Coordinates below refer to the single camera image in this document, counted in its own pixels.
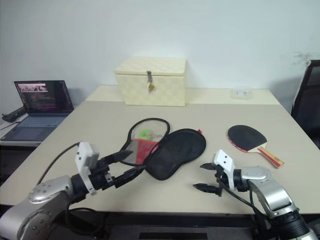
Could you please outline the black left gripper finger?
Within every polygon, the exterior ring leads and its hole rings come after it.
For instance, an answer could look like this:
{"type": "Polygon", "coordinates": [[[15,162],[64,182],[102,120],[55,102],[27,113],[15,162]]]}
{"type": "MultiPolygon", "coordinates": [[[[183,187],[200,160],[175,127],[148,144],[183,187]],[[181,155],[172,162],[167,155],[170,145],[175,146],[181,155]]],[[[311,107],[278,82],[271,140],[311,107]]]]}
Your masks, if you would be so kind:
{"type": "Polygon", "coordinates": [[[119,188],[129,183],[130,181],[134,180],[137,176],[139,176],[144,170],[145,166],[137,166],[125,171],[122,175],[116,177],[113,180],[114,187],[119,188]]]}
{"type": "Polygon", "coordinates": [[[113,153],[111,155],[102,157],[101,161],[104,164],[110,165],[110,164],[117,163],[117,162],[120,162],[122,160],[125,160],[132,153],[133,153],[132,150],[121,150],[121,151],[115,152],[115,153],[113,153]]]}

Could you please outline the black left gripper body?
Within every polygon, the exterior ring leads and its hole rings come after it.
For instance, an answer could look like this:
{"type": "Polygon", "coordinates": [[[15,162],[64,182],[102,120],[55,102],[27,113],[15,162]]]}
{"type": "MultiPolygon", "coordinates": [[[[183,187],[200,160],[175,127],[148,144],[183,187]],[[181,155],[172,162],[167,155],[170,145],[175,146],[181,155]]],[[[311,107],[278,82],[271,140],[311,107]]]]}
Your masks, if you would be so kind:
{"type": "Polygon", "coordinates": [[[112,176],[110,165],[117,163],[118,160],[99,159],[95,167],[90,169],[89,179],[95,190],[106,190],[115,185],[116,178],[112,176]]]}

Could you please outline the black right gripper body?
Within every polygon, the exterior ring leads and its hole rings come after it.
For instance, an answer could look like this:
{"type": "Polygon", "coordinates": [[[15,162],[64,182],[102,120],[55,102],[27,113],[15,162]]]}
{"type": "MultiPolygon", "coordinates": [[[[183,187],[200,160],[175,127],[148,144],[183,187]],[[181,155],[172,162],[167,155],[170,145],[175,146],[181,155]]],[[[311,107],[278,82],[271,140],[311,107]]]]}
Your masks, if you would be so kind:
{"type": "Polygon", "coordinates": [[[223,188],[225,186],[227,189],[230,188],[230,178],[229,176],[224,172],[224,169],[220,165],[214,165],[215,169],[215,177],[216,181],[220,188],[223,188]]]}

